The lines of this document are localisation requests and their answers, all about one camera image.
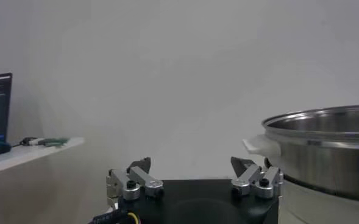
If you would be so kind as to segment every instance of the stainless steel pot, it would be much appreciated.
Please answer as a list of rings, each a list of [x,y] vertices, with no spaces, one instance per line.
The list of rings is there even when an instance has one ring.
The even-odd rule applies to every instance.
[[[300,111],[263,121],[264,135],[243,140],[287,178],[359,200],[359,105]]]

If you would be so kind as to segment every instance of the pot handle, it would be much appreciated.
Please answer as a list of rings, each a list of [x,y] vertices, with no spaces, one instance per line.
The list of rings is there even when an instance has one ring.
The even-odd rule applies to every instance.
[[[281,155],[279,143],[267,138],[265,135],[258,135],[253,138],[244,139],[243,145],[250,154],[258,154],[266,158]]]

